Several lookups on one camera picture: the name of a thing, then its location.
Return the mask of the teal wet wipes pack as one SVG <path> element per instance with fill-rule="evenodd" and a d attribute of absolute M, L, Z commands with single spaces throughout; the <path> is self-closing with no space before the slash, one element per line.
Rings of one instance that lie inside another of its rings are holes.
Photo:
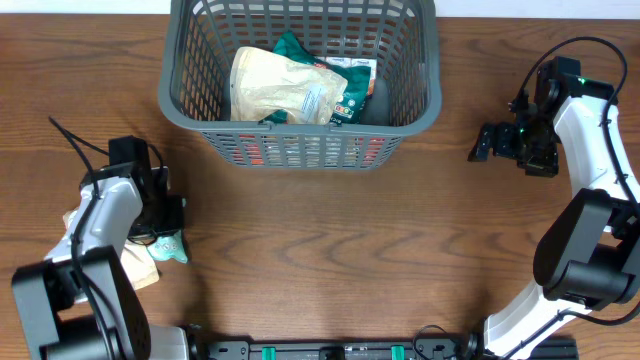
<path fill-rule="evenodd" d="M 183 240 L 186 200 L 179 195 L 170 196 L 168 200 L 166 216 L 161 225 L 155 229 L 154 239 L 147 246 L 147 252 L 155 261 L 173 259 L 187 264 L 189 257 Z"/>

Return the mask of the beige paper pouch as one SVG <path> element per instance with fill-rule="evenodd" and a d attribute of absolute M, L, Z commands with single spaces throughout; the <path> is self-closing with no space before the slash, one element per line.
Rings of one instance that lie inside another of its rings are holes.
<path fill-rule="evenodd" d="M 69 211 L 63 215 L 65 236 L 59 244 L 47 255 L 54 262 L 70 260 L 72 258 L 72 232 L 79 227 L 80 209 Z M 79 255 L 86 255 L 90 250 L 111 246 L 122 265 L 124 272 L 135 290 L 149 286 L 159 280 L 159 273 L 154 260 L 141 245 L 127 245 L 126 232 L 132 225 L 131 219 L 123 215 L 116 215 L 115 211 L 102 211 L 92 215 L 83 230 Z"/>
<path fill-rule="evenodd" d="M 230 119 L 260 121 L 282 110 L 289 123 L 325 125 L 347 84 L 332 70 L 242 47 L 230 73 Z"/>

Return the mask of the red spaghetti pasta packet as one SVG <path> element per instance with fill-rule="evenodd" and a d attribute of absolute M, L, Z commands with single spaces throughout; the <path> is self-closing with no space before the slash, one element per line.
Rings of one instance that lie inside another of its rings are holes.
<path fill-rule="evenodd" d="M 239 135 L 223 142 L 230 161 L 241 166 L 372 169 L 382 165 L 400 138 Z"/>

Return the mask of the dark grey plastic basket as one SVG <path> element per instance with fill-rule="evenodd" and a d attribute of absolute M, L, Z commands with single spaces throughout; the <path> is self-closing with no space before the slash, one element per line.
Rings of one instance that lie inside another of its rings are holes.
<path fill-rule="evenodd" d="M 431 0 L 174 0 L 158 102 L 245 167 L 373 169 L 442 106 Z"/>

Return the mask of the green Nescafe coffee bag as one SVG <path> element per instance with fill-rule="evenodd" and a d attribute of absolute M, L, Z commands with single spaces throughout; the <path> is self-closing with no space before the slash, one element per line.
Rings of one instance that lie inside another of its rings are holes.
<path fill-rule="evenodd" d="M 246 75 L 238 84 L 258 101 L 252 114 L 274 123 L 357 123 L 370 89 L 370 66 L 320 59 L 292 32 L 271 52 L 244 48 L 234 66 Z"/>

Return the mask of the white tissue pack box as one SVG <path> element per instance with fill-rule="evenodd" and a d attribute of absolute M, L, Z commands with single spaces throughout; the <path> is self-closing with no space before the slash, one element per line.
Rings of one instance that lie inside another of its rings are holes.
<path fill-rule="evenodd" d="M 320 57 L 348 81 L 346 90 L 370 98 L 374 93 L 377 62 L 374 59 L 348 57 Z"/>

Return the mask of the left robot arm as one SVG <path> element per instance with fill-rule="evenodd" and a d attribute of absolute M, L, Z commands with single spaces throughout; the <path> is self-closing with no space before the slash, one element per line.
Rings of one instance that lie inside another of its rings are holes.
<path fill-rule="evenodd" d="M 121 263 L 127 240 L 184 228 L 183 200 L 168 192 L 168 170 L 150 164 L 149 145 L 110 140 L 109 164 L 89 171 L 81 203 L 60 242 L 20 267 L 11 287 L 33 359 L 190 359 L 181 327 L 154 326 Z"/>

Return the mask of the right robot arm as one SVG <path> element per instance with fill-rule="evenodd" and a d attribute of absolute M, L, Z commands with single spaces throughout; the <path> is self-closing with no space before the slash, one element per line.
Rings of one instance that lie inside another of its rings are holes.
<path fill-rule="evenodd" d="M 639 291 L 639 182 L 619 133 L 612 85 L 585 78 L 579 61 L 536 68 L 536 91 L 511 103 L 512 123 L 484 125 L 469 153 L 511 159 L 553 177 L 566 158 L 572 199 L 539 241 L 532 281 L 470 335 L 468 359 L 530 359 L 575 318 L 589 319 Z"/>

